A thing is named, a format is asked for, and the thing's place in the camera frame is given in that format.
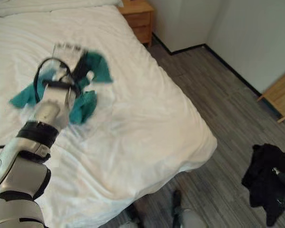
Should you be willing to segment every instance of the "white bedsheet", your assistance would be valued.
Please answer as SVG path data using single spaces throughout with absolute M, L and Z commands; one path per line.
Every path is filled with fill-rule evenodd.
M 122 0 L 0 0 L 0 17 L 17 13 L 49 12 L 103 5 L 123 6 L 123 2 Z
M 52 178 L 37 202 L 51 228 L 98 227 L 178 172 L 200 167 L 217 141 L 118 10 L 103 6 L 0 18 L 0 144 L 32 113 L 8 100 L 63 41 L 102 53 L 114 83 L 95 85 L 93 116 L 58 136 L 46 162 Z

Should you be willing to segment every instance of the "wooden nightstand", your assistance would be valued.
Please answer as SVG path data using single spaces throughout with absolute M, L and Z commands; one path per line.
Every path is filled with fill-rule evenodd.
M 124 7 L 118 7 L 137 39 L 152 44 L 153 7 L 146 0 L 123 0 Z
M 282 115 L 278 123 L 285 120 L 285 76 L 267 89 L 257 101 L 262 98 L 265 98 Z

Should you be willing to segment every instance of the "gray floor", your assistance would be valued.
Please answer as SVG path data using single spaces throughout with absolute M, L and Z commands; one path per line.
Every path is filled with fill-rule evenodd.
M 218 139 L 212 158 L 191 173 L 180 173 L 158 192 L 135 202 L 147 228 L 170 228 L 171 193 L 180 189 L 182 205 L 198 211 L 209 227 L 265 227 L 262 208 L 249 206 L 241 178 L 253 144 L 271 143 L 285 152 L 285 121 L 273 112 L 206 49 L 170 56 L 160 44 L 149 52 L 191 99 Z M 128 221 L 125 212 L 102 228 Z M 285 227 L 285 213 L 275 227 Z

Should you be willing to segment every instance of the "person's leg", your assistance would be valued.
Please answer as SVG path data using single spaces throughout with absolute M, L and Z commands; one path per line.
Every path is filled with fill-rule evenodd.
M 193 210 L 185 209 L 180 214 L 180 223 L 183 228 L 207 228 L 207 224 L 202 217 Z
M 134 204 L 128 206 L 125 209 L 125 212 L 129 216 L 131 221 L 121 225 L 120 228 L 143 228 L 142 220 Z
M 198 213 L 190 209 L 181 208 L 181 192 L 179 190 L 174 191 L 172 203 L 173 228 L 207 227 L 207 224 Z

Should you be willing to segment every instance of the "teal towel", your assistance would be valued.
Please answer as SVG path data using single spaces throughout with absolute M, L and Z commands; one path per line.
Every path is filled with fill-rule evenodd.
M 112 79 L 110 77 L 109 68 L 106 60 L 98 53 L 89 52 L 86 58 L 86 63 L 89 69 L 94 72 L 92 79 L 95 83 L 110 83 Z M 51 80 L 55 74 L 54 69 L 50 69 L 44 72 L 38 78 L 37 91 L 40 99 L 43 97 L 44 86 L 42 81 L 44 79 Z M 80 90 L 90 84 L 87 77 L 83 78 L 79 83 Z M 30 106 L 36 105 L 35 92 L 33 84 L 30 84 L 18 95 L 13 97 L 9 101 L 13 106 L 17 108 L 23 108 L 26 104 Z M 93 114 L 97 104 L 97 96 L 95 91 L 82 92 L 81 95 L 75 100 L 72 111 L 70 112 L 70 122 L 73 124 L 84 124 L 87 119 Z

